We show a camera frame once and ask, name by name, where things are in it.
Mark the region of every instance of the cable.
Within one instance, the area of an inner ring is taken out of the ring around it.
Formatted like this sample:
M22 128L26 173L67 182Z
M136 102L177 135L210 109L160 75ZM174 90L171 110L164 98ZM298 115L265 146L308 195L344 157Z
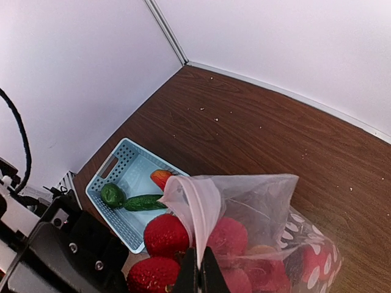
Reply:
M7 94L2 89L0 89L0 96L3 98L3 100L10 107L10 109L13 113L13 116L15 117L15 120L18 123L19 132L22 135L24 152L26 153L26 172L24 173L24 178L23 178L22 182L20 182L20 184L15 188L15 193L18 194L19 192L21 192L22 189L24 189L26 187L27 182L29 181L29 178L30 178L30 174L31 174L32 159L31 159L30 145L29 145L29 141L27 139L26 130L25 130L23 122L22 122L22 117L20 117L18 109L15 107L15 105L12 103L10 98L7 96Z

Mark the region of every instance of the polka dot bag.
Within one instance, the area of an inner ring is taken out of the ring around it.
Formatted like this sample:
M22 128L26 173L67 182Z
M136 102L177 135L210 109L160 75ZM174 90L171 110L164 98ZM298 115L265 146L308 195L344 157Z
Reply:
M185 226L199 267L212 248L231 293L329 292L342 257L290 206L298 179L172 176L160 201Z

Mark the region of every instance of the wooden table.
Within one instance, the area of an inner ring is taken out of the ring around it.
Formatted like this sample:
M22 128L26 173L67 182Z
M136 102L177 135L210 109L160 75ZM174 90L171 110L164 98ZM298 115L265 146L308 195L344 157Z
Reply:
M100 148L84 189L124 137L191 175L292 173L291 204L345 257L332 292L391 292L391 146L286 96L184 67Z

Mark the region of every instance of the blue plastic basket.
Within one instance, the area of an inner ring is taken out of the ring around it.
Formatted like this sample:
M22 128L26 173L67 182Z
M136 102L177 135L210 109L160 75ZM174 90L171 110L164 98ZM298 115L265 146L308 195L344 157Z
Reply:
M106 169L112 165L116 158L118 162L108 173ZM140 253L144 249L143 235L147 223L158 215L165 213L166 210L141 212L129 212L126 209L113 210L102 202L100 192L105 184L114 183L126 193L127 197L142 194L163 194L161 189L150 179L152 172L157 169L168 170L174 175L188 176L184 171L130 139L123 139L86 187L86 194L93 205L133 253ZM105 173L108 173L108 175L103 178L102 176Z

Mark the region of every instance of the white wall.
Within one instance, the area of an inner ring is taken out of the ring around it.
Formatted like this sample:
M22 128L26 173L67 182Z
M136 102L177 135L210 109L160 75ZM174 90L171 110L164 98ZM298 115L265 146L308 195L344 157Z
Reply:
M0 1L0 87L24 120L30 185L79 171L180 66L141 0ZM21 138L1 99L0 156L23 175Z
M391 1L157 0L189 60L391 135Z

